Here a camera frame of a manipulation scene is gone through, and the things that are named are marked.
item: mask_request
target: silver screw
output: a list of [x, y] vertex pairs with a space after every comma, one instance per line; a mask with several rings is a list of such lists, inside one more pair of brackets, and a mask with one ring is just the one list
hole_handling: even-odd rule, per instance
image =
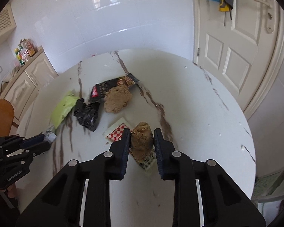
[[113, 153], [111, 151], [106, 151], [106, 152], [104, 152], [103, 156], [104, 157], [111, 157], [111, 156], [113, 156]]
[[180, 157], [181, 153], [179, 151], [173, 151], [172, 156], [173, 157]]
[[75, 166], [78, 162], [75, 159], [72, 159], [68, 162], [69, 166]]
[[209, 166], [215, 166], [217, 163], [216, 163], [214, 160], [210, 159], [210, 160], [207, 162], [207, 164], [208, 164]]

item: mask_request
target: orange chair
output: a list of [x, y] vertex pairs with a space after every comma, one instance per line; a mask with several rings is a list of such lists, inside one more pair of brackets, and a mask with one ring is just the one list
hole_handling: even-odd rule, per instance
[[14, 120], [14, 108], [5, 99], [0, 99], [0, 137], [8, 136]]

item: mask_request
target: green fabric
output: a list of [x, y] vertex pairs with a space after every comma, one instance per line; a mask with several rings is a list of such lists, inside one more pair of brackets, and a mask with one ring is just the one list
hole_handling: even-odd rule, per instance
[[69, 91], [55, 107], [51, 114], [51, 121], [56, 129], [62, 123], [71, 109], [76, 105], [78, 99], [80, 99], [80, 97], [73, 96], [73, 93]]

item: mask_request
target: bottle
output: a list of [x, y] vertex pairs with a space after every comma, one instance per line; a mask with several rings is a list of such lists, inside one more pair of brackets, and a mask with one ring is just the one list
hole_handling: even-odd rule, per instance
[[31, 44], [31, 42], [27, 39], [23, 40], [24, 47], [28, 50], [28, 54], [30, 57], [32, 57], [35, 54], [35, 50]]
[[18, 45], [20, 48], [20, 53], [22, 55], [22, 60], [24, 62], [28, 62], [28, 60], [30, 59], [30, 56], [28, 54], [28, 50], [26, 48], [23, 48], [23, 46], [21, 44]]
[[24, 63], [23, 60], [22, 60], [20, 50], [19, 50], [18, 48], [15, 49], [15, 54], [16, 54], [17, 59], [18, 59], [19, 62], [20, 62], [20, 65], [21, 65], [21, 66], [25, 65], [25, 63]]

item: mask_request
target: white marble table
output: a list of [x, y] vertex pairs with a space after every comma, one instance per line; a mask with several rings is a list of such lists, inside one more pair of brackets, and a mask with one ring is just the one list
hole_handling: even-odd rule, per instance
[[[191, 61], [154, 50], [111, 52], [73, 66], [40, 92], [25, 114], [18, 134], [26, 138], [45, 130], [61, 98], [72, 90], [87, 100], [96, 83], [132, 72], [143, 87], [131, 88], [132, 101], [118, 114], [99, 110], [95, 132], [69, 116], [57, 130], [56, 142], [34, 158], [30, 173], [17, 182], [23, 211], [51, 178], [71, 159], [87, 161], [107, 151], [103, 132], [124, 117], [161, 128], [165, 139], [192, 159], [216, 160], [250, 198], [255, 180], [255, 151], [247, 121], [227, 89]], [[111, 181], [112, 226], [171, 226], [173, 182], [163, 181], [157, 166], [147, 176], [129, 156], [122, 181]]]

